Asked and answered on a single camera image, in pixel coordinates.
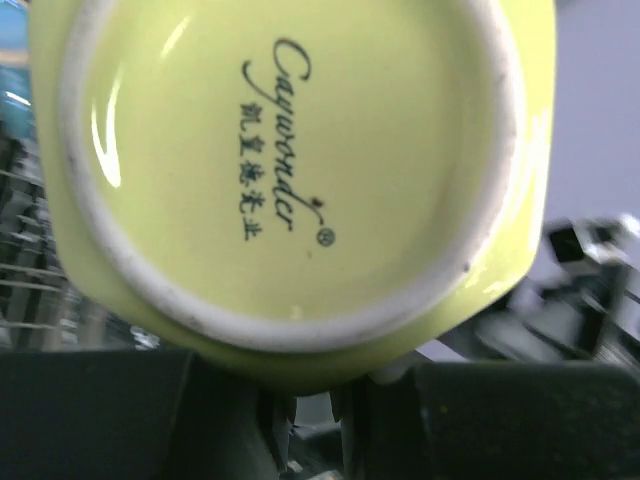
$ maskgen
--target cursive brand name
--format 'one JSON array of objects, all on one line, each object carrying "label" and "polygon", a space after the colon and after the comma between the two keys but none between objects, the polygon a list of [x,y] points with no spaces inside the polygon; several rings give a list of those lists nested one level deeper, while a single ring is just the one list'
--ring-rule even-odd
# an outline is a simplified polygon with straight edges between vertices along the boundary
[{"label": "cursive brand name", "polygon": [[250,71],[253,62],[251,60],[247,60],[242,65],[242,75],[256,94],[276,107],[274,142],[277,152],[274,166],[276,184],[272,188],[275,213],[286,224],[288,231],[293,231],[295,228],[296,207],[310,212],[317,219],[318,225],[323,226],[324,217],[320,212],[322,205],[318,206],[319,202],[313,202],[311,198],[307,199],[295,188],[296,91],[301,84],[311,79],[311,58],[300,44],[286,38],[278,39],[273,44],[272,56],[278,73],[270,90],[260,87],[252,79]]}]

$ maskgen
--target registered trademark symbol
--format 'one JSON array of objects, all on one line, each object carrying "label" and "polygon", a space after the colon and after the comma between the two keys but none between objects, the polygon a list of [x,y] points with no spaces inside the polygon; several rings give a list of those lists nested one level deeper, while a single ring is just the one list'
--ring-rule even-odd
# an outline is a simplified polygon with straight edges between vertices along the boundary
[{"label": "registered trademark symbol", "polygon": [[330,228],[321,228],[316,235],[316,240],[323,247],[330,247],[336,241],[336,234]]}]

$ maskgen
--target metal wire rack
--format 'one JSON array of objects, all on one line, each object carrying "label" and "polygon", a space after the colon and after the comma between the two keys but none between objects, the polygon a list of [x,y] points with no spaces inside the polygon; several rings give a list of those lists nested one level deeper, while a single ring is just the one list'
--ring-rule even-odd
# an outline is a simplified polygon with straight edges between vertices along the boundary
[{"label": "metal wire rack", "polygon": [[84,298],[66,279],[56,257],[35,136],[11,138],[0,121],[0,350],[160,344]]}]

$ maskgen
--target ceramic mug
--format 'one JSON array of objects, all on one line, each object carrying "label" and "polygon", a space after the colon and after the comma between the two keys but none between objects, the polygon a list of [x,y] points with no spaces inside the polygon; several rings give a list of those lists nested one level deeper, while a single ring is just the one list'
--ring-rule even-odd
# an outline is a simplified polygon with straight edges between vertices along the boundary
[{"label": "ceramic mug", "polygon": [[530,266],[552,2],[32,9],[61,260],[124,318],[318,385],[451,328]]}]

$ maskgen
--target white unglazed rim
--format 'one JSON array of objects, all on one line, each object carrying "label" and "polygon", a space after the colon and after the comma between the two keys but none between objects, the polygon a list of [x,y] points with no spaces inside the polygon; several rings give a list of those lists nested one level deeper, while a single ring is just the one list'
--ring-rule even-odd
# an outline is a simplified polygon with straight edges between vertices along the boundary
[{"label": "white unglazed rim", "polygon": [[379,338],[416,319],[459,285],[500,225],[504,201],[526,127],[524,82],[513,35],[498,0],[461,0],[487,46],[495,99],[492,160],[483,201],[469,212],[450,248],[406,289],[364,309],[294,323],[242,315],[212,305],[172,282],[145,259],[100,196],[83,138],[82,102],[93,54],[118,0],[85,0],[70,32],[60,78],[59,124],[68,152],[74,194],[94,240],[115,269],[143,298],[191,330],[242,348],[311,353],[342,349]]}]

